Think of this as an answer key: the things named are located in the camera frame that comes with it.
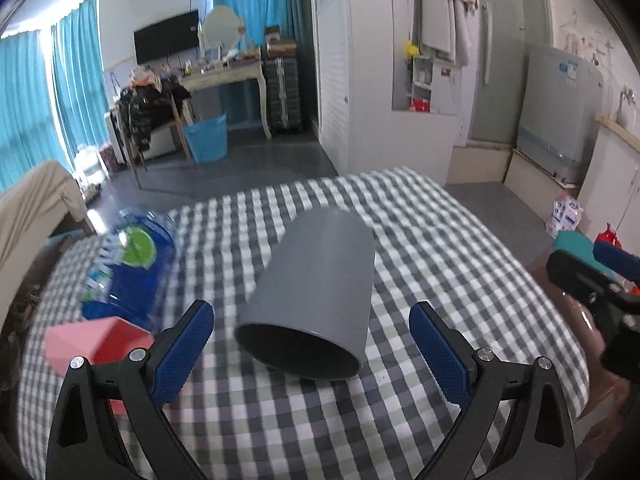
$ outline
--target gray trash can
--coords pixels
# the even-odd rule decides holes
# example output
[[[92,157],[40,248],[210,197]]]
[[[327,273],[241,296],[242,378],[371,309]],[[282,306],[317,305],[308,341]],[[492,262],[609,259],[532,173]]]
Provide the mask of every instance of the gray trash can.
[[[239,311],[239,345],[304,378],[356,375],[365,359],[374,259],[371,229],[356,213],[302,213]]]

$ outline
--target television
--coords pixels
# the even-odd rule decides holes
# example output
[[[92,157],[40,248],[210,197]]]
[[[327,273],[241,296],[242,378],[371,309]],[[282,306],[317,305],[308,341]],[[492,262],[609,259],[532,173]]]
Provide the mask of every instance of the television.
[[[141,28],[133,33],[133,41],[138,64],[198,48],[198,11],[185,12]]]

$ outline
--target gray floor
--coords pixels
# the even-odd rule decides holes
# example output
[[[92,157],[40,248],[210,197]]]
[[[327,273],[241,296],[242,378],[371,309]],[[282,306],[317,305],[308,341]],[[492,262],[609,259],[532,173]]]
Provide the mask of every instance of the gray floor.
[[[545,223],[504,184],[458,184],[445,189],[475,214],[523,266],[533,263],[553,243]]]
[[[230,132],[228,155],[212,164],[188,167],[182,153],[159,157],[141,166],[138,189],[131,170],[113,175],[90,208],[107,229],[118,211],[146,206],[169,211],[185,205],[261,186],[336,176],[331,161],[312,133],[290,134],[267,140],[261,129]]]

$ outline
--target metal screw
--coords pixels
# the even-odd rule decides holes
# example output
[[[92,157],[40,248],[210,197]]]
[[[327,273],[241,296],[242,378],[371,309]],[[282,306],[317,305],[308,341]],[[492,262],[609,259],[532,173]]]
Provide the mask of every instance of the metal screw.
[[[627,325],[629,328],[633,328],[638,324],[638,322],[636,321],[636,318],[633,317],[631,314],[626,314],[626,316],[622,318],[622,322],[625,325]]]
[[[481,361],[485,363],[489,363],[494,360],[495,354],[491,352],[488,348],[481,348],[478,350],[478,357]]]
[[[144,348],[136,348],[135,350],[132,350],[131,353],[129,354],[129,359],[135,362],[142,361],[142,359],[144,359],[145,357],[146,357],[146,350]]]
[[[84,357],[74,357],[73,359],[71,359],[71,367],[74,370],[78,370],[79,367],[81,367],[84,364]]]
[[[543,370],[551,370],[551,368],[554,367],[554,364],[551,362],[551,359],[549,359],[548,357],[541,357],[540,359],[538,359],[538,365]]]

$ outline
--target blue curtain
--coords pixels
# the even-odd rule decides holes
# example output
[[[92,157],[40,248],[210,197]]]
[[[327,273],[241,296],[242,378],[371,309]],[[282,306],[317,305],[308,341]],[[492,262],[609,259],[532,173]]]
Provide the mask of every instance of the blue curtain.
[[[45,160],[68,169],[53,121],[39,34],[0,40],[0,191]]]
[[[283,38],[305,41],[301,0],[213,0],[213,5],[231,7],[244,19],[247,36],[256,45],[264,43],[264,28],[270,25],[279,25]],[[230,124],[260,120],[260,97],[255,82],[227,85],[220,93]],[[249,117],[247,101],[251,110]]]
[[[100,146],[109,140],[96,5],[97,0],[85,0],[51,27],[56,107],[72,158],[81,144]]]

